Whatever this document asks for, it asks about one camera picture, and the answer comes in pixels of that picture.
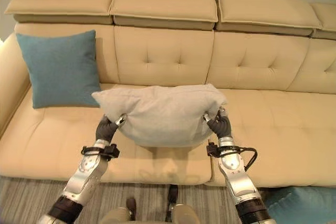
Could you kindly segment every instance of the headrest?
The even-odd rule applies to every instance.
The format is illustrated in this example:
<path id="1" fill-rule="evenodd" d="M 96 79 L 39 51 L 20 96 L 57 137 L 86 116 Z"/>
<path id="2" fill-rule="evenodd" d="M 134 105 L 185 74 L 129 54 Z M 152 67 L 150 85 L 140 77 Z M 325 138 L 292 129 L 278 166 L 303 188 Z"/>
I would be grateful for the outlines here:
<path id="1" fill-rule="evenodd" d="M 112 0 L 12 0 L 5 14 L 33 23 L 112 24 Z"/>
<path id="2" fill-rule="evenodd" d="M 218 0 L 216 30 L 309 36 L 320 28 L 303 0 Z"/>
<path id="3" fill-rule="evenodd" d="M 312 37 L 336 40 L 336 5 L 311 4 L 321 22 L 321 29 L 317 29 Z"/>
<path id="4" fill-rule="evenodd" d="M 121 26 L 212 30 L 215 0 L 114 0 L 114 22 Z"/>

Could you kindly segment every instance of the floor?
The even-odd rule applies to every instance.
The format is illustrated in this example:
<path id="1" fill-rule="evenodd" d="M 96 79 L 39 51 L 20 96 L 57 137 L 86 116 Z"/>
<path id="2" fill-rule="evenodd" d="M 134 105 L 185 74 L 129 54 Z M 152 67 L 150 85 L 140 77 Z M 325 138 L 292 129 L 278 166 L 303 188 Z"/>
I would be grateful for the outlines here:
<path id="1" fill-rule="evenodd" d="M 36 223 L 58 198 L 65 184 L 0 177 L 0 220 L 4 224 Z M 125 206 L 129 196 L 138 201 L 137 220 L 162 221 L 167 194 L 167 185 L 101 184 L 75 223 L 98 223 L 110 209 Z M 192 206 L 202 224 L 240 223 L 226 188 L 180 186 L 178 202 Z"/>

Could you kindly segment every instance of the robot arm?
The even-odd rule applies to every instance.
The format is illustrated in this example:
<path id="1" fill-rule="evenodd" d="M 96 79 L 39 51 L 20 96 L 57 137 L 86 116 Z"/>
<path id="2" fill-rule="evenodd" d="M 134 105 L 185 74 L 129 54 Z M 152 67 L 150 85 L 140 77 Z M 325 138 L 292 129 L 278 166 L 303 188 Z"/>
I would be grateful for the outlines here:
<path id="1" fill-rule="evenodd" d="M 111 144 L 114 133 L 126 120 L 125 115 L 115 121 L 104 116 L 96 130 L 96 142 L 92 147 L 83 147 L 83 159 L 77 171 L 69 179 L 61 196 L 47 215 L 43 215 L 39 224 L 73 223 L 83 206 L 92 197 L 101 176 L 106 172 L 108 161 L 119 156 L 115 144 Z"/>
<path id="2" fill-rule="evenodd" d="M 208 155 L 218 158 L 219 169 L 225 176 L 241 222 L 243 224 L 276 224 L 269 216 L 257 188 L 246 174 L 246 170 L 257 158 L 256 150 L 235 145 L 229 118 L 222 107 L 219 108 L 217 120 L 211 119 L 207 114 L 203 118 L 209 128 L 216 133 L 219 142 L 219 147 L 214 143 L 209 143 Z M 240 155 L 243 151 L 255 152 L 246 166 Z"/>

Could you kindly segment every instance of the teal cushion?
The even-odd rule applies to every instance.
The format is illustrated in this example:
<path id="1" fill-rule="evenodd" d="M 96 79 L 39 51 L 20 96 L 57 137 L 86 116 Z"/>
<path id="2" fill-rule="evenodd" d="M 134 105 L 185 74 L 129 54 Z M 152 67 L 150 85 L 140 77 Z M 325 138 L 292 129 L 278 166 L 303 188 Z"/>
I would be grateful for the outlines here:
<path id="1" fill-rule="evenodd" d="M 266 201 L 277 224 L 325 224 L 336 220 L 336 188 L 287 187 Z"/>
<path id="2" fill-rule="evenodd" d="M 33 86 L 33 107 L 94 105 L 100 91 L 96 64 L 96 31 L 69 37 L 16 34 Z"/>

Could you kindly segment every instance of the sofa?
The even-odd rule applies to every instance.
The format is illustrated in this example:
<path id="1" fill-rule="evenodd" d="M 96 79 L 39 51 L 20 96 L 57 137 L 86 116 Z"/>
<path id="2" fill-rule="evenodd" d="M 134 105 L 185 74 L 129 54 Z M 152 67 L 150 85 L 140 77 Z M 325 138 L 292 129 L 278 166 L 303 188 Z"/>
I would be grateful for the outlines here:
<path id="1" fill-rule="evenodd" d="M 303 0 L 12 0 L 0 47 L 0 175 L 68 180 L 103 111 L 33 109 L 16 33 L 96 31 L 101 88 L 211 83 L 227 98 L 257 187 L 336 185 L 336 6 Z M 102 182 L 224 186 L 208 141 L 137 146 L 117 132 Z M 245 162 L 249 154 L 243 155 Z"/>

